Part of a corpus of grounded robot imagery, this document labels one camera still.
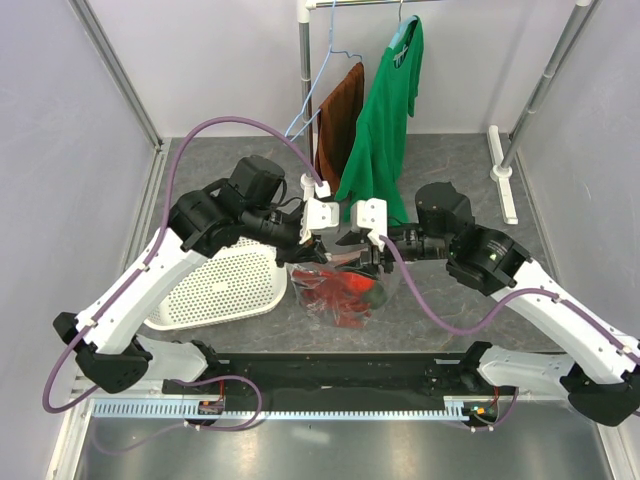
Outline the red toy lobster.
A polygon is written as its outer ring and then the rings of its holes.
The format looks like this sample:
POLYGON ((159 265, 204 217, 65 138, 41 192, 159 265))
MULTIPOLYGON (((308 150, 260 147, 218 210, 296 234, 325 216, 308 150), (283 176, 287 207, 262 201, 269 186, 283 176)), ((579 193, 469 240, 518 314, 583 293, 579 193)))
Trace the red toy lobster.
POLYGON ((343 272, 294 269, 290 275, 299 301, 307 309, 330 316, 337 327, 362 328, 371 316, 369 305, 362 295, 346 288, 343 272))

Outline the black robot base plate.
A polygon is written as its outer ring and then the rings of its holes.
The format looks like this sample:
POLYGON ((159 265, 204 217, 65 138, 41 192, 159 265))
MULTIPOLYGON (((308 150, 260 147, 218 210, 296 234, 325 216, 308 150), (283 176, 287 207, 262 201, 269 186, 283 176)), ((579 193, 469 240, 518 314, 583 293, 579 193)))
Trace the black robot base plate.
POLYGON ((251 380, 271 410, 436 409, 494 397, 463 353, 228 353, 203 377, 251 380))

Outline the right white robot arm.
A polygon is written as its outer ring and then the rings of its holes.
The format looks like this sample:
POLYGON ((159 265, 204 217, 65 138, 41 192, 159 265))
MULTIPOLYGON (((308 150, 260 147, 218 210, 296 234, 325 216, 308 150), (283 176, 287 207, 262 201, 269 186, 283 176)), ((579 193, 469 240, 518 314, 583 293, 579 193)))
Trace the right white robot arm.
POLYGON ((512 237, 478 224, 469 198, 451 183, 421 187, 415 206, 417 222, 391 225, 386 201, 359 200, 350 208, 350 232, 340 242, 367 242, 365 265, 399 268, 418 304, 442 328, 447 323, 417 290, 408 263, 442 260, 459 284, 494 300, 485 318, 471 328, 452 328, 454 335, 473 335, 509 308, 562 350, 517 352, 476 341, 457 371, 465 391, 509 387, 563 398, 584 417, 610 427, 638 415, 638 338, 576 300, 512 237))

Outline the green toy avocado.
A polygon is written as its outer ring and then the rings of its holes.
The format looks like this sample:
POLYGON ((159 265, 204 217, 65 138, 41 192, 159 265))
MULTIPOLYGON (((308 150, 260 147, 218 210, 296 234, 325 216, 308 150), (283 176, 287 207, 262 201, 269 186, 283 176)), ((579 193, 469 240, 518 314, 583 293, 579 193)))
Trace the green toy avocado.
POLYGON ((373 286, 362 294, 362 300, 372 310, 377 310, 388 301, 388 293, 383 284, 374 283, 373 286))

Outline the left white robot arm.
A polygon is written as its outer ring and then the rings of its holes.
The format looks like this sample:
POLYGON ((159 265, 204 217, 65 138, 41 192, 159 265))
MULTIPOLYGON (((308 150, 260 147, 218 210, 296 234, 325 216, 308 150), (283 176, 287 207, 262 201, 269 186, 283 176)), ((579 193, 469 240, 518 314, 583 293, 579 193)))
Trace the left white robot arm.
POLYGON ((138 330, 174 287, 240 238, 276 248, 282 263, 323 260, 306 213, 330 195, 330 187, 303 177, 302 204, 284 214, 273 201, 285 187, 284 176, 279 165, 253 155, 241 159, 230 177, 182 195, 166 227, 99 300, 56 317, 54 328, 85 377, 109 394, 142 379, 177 379, 198 393, 216 388, 220 371, 203 343, 156 341, 138 330))

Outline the red toy tomato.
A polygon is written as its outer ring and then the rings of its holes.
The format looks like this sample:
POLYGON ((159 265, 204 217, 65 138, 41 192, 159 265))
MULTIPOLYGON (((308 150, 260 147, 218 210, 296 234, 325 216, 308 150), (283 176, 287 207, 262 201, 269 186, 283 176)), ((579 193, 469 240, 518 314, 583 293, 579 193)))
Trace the red toy tomato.
POLYGON ((364 295, 376 286, 374 279, 353 272, 343 272, 343 280, 346 288, 358 296, 364 295))

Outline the clear zip top bag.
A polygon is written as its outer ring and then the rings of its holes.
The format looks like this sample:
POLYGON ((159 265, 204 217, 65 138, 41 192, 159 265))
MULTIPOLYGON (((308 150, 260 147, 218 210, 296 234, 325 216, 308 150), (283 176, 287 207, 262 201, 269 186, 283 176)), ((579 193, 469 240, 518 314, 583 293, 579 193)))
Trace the clear zip top bag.
POLYGON ((374 264, 365 249, 334 254, 325 264, 286 266, 298 303, 336 327, 358 329, 380 316, 396 293, 400 274, 374 264))

